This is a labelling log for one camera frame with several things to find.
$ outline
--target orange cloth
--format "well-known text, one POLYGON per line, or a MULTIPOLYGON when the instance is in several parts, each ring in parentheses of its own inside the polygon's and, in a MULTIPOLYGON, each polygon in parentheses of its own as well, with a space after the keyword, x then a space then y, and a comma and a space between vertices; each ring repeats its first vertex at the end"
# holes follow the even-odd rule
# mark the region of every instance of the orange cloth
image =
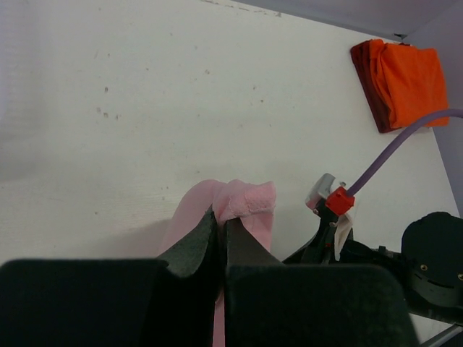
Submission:
MULTIPOLYGON (((417 119, 448 108, 446 84, 437 51, 370 41, 373 85, 389 107, 391 128, 408 127, 417 119)), ((437 119, 429 127, 447 125, 437 119)))

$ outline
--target pink towel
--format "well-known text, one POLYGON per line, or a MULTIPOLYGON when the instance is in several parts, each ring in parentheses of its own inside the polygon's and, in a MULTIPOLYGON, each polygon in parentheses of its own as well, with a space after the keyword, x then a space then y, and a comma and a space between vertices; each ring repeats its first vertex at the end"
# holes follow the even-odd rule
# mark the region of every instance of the pink towel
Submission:
MULTIPOLYGON (((211 205, 220 226, 227 220, 240 217, 243 226, 270 250, 275 199, 273 182, 254 185, 237 179, 229 183, 212 179, 202 181, 191 188, 179 203, 160 252, 166 251, 196 227, 211 205)), ((218 300, 214 315, 214 347, 225 346, 224 313, 224 300, 218 300)))

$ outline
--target red connector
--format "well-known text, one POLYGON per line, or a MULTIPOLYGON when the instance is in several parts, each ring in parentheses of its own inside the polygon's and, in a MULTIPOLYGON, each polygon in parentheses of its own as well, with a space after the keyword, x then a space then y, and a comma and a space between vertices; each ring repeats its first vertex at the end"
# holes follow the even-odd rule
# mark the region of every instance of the red connector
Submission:
POLYGON ((354 206, 354 202, 355 197, 347 196, 346 189, 344 187, 339 187, 328 196, 325 206, 336 215, 343 215, 354 206))

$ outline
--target table surface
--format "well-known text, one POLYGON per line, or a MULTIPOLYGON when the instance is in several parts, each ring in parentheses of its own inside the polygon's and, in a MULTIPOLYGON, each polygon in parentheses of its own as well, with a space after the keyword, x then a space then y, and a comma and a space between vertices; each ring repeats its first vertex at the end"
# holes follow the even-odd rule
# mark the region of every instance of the table surface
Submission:
MULTIPOLYGON (((396 136, 376 131, 350 60, 362 33, 228 0, 5 0, 0 26, 1 262, 156 255, 210 178, 275 182, 283 258, 316 231, 317 179, 352 183, 396 136)), ((399 251, 437 210, 458 215, 422 129, 361 191, 355 236, 399 251)), ((420 340, 446 327, 414 323, 420 340)))

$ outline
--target gray wall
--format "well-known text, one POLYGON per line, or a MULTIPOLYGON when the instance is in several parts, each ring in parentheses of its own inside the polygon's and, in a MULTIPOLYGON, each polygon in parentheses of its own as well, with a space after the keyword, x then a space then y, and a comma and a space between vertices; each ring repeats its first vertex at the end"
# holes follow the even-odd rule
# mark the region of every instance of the gray wall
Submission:
MULTIPOLYGON (((463 0, 411 34, 406 41, 439 52, 446 77, 451 108, 463 108, 463 0)), ((451 119, 450 125, 435 128, 434 133, 446 167, 456 205, 463 216, 463 120, 451 119)))
POLYGON ((458 0, 238 0, 356 31, 410 34, 458 0))

